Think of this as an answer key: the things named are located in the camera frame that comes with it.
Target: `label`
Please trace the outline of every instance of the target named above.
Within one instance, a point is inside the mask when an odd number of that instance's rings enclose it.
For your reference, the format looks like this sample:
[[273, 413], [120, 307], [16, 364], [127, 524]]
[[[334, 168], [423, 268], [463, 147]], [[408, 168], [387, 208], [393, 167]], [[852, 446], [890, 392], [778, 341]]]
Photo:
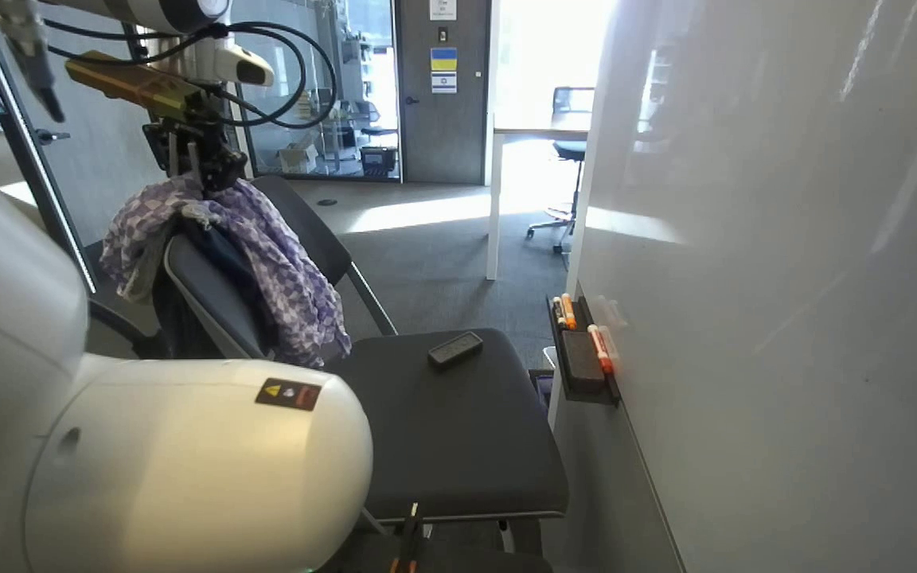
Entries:
[[430, 0], [430, 23], [457, 23], [460, 0]]
[[430, 47], [430, 94], [460, 94], [460, 47]]
[[312, 412], [318, 404], [323, 386], [303, 386], [291, 379], [267, 379], [258, 392], [258, 404]]

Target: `desk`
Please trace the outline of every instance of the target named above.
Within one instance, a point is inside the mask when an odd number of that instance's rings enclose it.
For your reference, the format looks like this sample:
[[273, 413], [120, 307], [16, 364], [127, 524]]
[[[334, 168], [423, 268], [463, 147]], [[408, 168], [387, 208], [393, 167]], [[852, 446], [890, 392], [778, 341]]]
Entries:
[[586, 141], [586, 121], [561, 125], [496, 125], [494, 129], [494, 157], [491, 157], [491, 228], [489, 228], [489, 280], [496, 280], [499, 268], [499, 176], [504, 176], [504, 147], [514, 141]]

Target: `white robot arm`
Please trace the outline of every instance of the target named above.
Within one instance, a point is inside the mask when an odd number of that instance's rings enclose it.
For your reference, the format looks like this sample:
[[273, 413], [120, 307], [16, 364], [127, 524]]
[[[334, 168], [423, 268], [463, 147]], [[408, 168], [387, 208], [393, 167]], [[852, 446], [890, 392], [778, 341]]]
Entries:
[[357, 524], [370, 424], [327, 374], [84, 352], [75, 263], [0, 199], [0, 573], [312, 571]]

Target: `glass door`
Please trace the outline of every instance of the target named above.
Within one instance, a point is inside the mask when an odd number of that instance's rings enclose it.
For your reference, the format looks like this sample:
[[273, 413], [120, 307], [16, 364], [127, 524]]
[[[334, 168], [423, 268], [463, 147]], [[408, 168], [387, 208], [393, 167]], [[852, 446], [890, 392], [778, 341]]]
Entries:
[[273, 67], [270, 85], [245, 85], [256, 109], [279, 109], [303, 89], [282, 117], [248, 132], [262, 176], [303, 177], [400, 177], [396, 36], [389, 0], [251, 0], [233, 23], [282, 23], [309, 42], [235, 42]]

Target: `white wall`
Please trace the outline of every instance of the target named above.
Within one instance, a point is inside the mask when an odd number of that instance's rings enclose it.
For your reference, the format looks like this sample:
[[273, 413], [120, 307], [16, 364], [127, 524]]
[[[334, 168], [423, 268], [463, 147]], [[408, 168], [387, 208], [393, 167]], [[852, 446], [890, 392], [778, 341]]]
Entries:
[[574, 502], [600, 501], [561, 558], [677, 571], [631, 524], [646, 486], [612, 480], [638, 434], [688, 571], [917, 571], [917, 0], [622, 0], [610, 47], [574, 285], [626, 407], [561, 407]]

